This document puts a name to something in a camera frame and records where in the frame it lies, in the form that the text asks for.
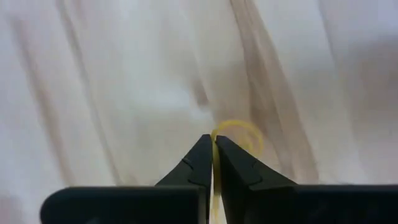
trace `white curtain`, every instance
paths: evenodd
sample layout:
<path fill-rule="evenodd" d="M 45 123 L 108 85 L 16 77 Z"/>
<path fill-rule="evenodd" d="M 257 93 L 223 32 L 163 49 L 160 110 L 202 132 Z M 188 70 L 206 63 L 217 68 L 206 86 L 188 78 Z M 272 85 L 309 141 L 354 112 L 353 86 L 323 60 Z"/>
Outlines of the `white curtain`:
<path fill-rule="evenodd" d="M 226 119 L 299 183 L 396 183 L 395 0 L 0 1 L 0 217 L 151 185 Z"/>

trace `thin yellow loop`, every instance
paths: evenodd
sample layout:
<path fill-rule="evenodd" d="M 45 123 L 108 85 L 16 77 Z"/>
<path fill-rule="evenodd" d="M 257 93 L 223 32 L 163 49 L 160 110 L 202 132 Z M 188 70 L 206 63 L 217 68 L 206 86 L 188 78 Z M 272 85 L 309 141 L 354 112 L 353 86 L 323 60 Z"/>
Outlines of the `thin yellow loop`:
<path fill-rule="evenodd" d="M 254 157 L 259 157 L 262 151 L 262 148 L 264 147 L 264 142 L 262 140 L 262 134 L 260 130 L 258 130 L 253 124 L 241 121 L 241 120 L 227 120 L 223 121 L 222 123 L 219 124 L 217 129 L 214 129 L 211 132 L 211 140 L 213 142 L 213 176 L 214 176 L 214 183 L 213 183 L 213 190 L 214 190 L 214 196 L 213 196 L 213 208 L 212 208 L 212 214 L 213 214 L 213 220 L 214 223 L 217 223 L 217 218 L 218 218 L 218 207 L 220 204 L 220 194 L 221 194 L 221 171 L 220 171 L 220 155 L 218 152 L 218 147 L 216 145 L 216 137 L 217 134 L 231 126 L 239 126 L 244 129 L 247 129 L 255 137 L 257 137 L 259 141 L 259 149 L 257 152 L 254 151 L 253 149 L 253 143 L 250 141 L 250 138 L 247 134 L 244 135 L 243 141 L 244 143 L 241 143 L 241 147 L 245 148 L 249 153 L 253 154 Z"/>

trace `black plastic tool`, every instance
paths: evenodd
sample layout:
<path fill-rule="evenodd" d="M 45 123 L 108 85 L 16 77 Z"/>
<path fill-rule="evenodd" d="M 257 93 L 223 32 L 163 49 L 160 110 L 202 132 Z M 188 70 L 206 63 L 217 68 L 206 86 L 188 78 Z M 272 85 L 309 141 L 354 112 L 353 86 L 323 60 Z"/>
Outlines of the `black plastic tool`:
<path fill-rule="evenodd" d="M 222 198 L 228 224 L 398 223 L 396 185 L 298 185 L 224 136 Z M 153 187 L 69 188 L 51 195 L 43 224 L 209 223 L 212 142 L 203 135 Z"/>

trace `black clamp jaw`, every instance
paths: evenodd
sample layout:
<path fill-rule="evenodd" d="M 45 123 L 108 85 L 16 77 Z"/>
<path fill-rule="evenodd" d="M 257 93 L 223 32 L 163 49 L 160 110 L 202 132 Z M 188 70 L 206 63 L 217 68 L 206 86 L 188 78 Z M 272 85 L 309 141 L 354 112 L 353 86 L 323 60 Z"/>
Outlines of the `black clamp jaw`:
<path fill-rule="evenodd" d="M 224 136 L 222 198 L 228 224 L 398 223 L 396 185 L 298 185 Z M 203 135 L 153 187 L 74 187 L 51 195 L 43 224 L 209 223 L 212 141 Z"/>

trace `yellow rubber band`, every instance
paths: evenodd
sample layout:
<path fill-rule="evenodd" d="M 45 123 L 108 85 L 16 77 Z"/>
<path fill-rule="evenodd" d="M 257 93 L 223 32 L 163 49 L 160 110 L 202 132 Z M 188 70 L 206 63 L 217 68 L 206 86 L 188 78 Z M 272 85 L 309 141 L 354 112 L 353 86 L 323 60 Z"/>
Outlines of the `yellow rubber band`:
<path fill-rule="evenodd" d="M 262 134 L 261 131 L 255 127 L 255 125 L 241 121 L 241 120 L 227 120 L 223 121 L 218 125 L 218 128 L 214 129 L 211 132 L 211 140 L 213 142 L 213 208 L 212 208 L 212 218 L 213 218 L 213 223 L 218 222 L 218 209 L 219 209 L 219 204 L 220 204 L 220 195 L 221 195 L 221 170 L 220 170 L 220 155 L 218 152 L 218 147 L 216 145 L 216 138 L 217 134 L 229 127 L 232 126 L 238 126 L 244 129 L 247 129 L 253 135 L 258 139 L 259 141 L 259 148 L 256 151 L 253 149 L 253 143 L 250 141 L 249 136 L 246 134 L 243 137 L 243 144 L 240 144 L 240 146 L 244 149 L 246 149 L 249 153 L 251 153 L 254 157 L 259 157 L 261 155 L 261 151 L 264 147 L 264 142 L 262 139 Z"/>

